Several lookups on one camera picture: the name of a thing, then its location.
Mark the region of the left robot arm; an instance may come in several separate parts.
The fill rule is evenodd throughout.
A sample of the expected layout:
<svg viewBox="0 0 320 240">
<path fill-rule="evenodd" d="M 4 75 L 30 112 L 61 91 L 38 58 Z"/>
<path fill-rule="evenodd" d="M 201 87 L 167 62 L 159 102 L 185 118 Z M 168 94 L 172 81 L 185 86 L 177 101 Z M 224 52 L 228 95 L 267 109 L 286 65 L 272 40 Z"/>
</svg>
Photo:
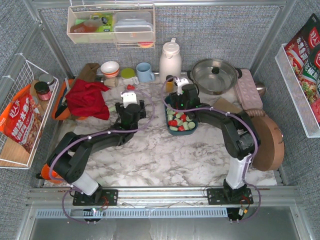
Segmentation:
<svg viewBox="0 0 320 240">
<path fill-rule="evenodd" d="M 118 119 L 106 133 L 80 135 L 70 131 L 47 160 L 47 165 L 53 167 L 54 172 L 87 196 L 98 195 L 101 189 L 101 185 L 85 172 L 90 155 L 126 144 L 137 131 L 139 120 L 146 118 L 143 100 L 126 107 L 119 102 L 115 106 Z"/>
</svg>

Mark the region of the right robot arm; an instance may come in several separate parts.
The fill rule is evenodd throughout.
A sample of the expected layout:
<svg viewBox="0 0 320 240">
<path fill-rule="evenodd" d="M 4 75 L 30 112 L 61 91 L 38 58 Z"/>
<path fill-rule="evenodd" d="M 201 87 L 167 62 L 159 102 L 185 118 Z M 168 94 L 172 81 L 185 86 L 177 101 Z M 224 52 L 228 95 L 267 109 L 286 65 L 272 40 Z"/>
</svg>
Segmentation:
<svg viewBox="0 0 320 240">
<path fill-rule="evenodd" d="M 194 84 L 187 84 L 181 92 L 169 94 L 170 107 L 182 111 L 190 119 L 209 124 L 222 132 L 224 146 L 231 156 L 229 170 L 223 182 L 223 193 L 227 201 L 242 197 L 247 191 L 246 174 L 258 151 L 260 138 L 251 118 L 244 111 L 225 112 L 202 103 Z"/>
</svg>

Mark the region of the red capsule cluster front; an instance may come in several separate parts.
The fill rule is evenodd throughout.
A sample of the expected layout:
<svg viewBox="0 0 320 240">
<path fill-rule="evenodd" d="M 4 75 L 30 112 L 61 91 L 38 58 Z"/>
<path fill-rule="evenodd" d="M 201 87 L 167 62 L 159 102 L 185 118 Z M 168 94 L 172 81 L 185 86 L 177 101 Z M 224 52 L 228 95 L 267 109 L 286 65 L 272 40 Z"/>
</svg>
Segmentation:
<svg viewBox="0 0 320 240">
<path fill-rule="evenodd" d="M 178 122 L 176 120 L 170 120 L 168 121 L 168 125 L 172 127 L 176 127 L 178 125 Z"/>
</svg>

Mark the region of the cork mat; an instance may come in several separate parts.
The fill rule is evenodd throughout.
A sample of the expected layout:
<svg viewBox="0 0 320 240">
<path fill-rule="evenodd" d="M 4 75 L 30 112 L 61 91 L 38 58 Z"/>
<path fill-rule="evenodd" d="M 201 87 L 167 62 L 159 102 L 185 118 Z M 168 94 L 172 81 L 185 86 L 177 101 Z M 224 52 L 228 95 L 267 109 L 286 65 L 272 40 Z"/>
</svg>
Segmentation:
<svg viewBox="0 0 320 240">
<path fill-rule="evenodd" d="M 240 112 L 242 112 L 243 110 L 239 107 L 237 107 L 236 105 L 234 105 L 233 103 L 227 101 L 224 98 L 219 98 L 214 104 L 213 107 L 217 110 L 223 111 L 223 112 L 230 112 L 230 113 L 234 113 L 234 114 L 239 114 Z"/>
</svg>

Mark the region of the green capsule cluster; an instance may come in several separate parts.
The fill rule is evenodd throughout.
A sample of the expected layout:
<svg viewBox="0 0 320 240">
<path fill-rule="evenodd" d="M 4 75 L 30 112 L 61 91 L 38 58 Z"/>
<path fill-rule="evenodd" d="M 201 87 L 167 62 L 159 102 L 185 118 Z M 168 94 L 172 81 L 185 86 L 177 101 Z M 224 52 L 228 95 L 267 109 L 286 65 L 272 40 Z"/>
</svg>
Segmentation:
<svg viewBox="0 0 320 240">
<path fill-rule="evenodd" d="M 192 130 L 192 129 L 194 129 L 195 127 L 196 127 L 196 124 L 193 122 L 193 121 L 190 121 L 190 122 L 188 122 L 188 128 L 190 129 L 190 130 Z"/>
<path fill-rule="evenodd" d="M 173 115 L 171 115 L 171 114 L 168 114 L 167 115 L 167 120 L 168 121 L 172 121 L 174 119 L 174 116 Z"/>
</svg>

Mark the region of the teal storage basket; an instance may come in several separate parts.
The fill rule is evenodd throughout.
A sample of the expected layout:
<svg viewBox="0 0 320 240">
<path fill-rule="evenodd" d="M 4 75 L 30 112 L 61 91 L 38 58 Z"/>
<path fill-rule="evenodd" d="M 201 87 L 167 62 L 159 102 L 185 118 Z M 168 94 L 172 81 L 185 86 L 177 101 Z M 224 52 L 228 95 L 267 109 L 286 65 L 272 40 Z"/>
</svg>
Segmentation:
<svg viewBox="0 0 320 240">
<path fill-rule="evenodd" d="M 195 119 L 190 119 L 186 113 L 176 112 L 169 109 L 166 105 L 165 120 L 168 132 L 173 136 L 186 136 L 195 132 L 198 127 L 198 122 Z"/>
</svg>

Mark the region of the red capsule cluster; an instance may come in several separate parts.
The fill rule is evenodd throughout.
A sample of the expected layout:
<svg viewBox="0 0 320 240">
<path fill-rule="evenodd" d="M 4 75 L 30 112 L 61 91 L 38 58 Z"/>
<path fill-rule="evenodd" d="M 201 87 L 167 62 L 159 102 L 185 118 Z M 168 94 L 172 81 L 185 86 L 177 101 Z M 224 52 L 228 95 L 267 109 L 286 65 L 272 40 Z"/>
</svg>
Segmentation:
<svg viewBox="0 0 320 240">
<path fill-rule="evenodd" d="M 187 116 L 185 114 L 182 114 L 180 117 L 180 120 L 182 120 L 183 122 L 187 121 Z"/>
<path fill-rule="evenodd" d="M 170 120 L 168 121 L 168 125 L 172 127 L 176 127 L 178 125 L 178 122 L 176 120 Z"/>
</svg>

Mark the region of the red capsule back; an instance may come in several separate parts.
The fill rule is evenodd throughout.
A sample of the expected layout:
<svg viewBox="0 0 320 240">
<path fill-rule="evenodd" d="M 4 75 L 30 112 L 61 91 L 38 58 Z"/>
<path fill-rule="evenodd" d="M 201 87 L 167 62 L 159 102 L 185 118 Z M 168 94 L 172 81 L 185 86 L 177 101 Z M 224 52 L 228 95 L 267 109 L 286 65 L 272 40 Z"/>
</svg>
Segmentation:
<svg viewBox="0 0 320 240">
<path fill-rule="evenodd" d="M 127 90 L 135 90 L 136 88 L 131 85 L 131 84 L 128 84 L 127 87 L 126 87 Z"/>
</svg>

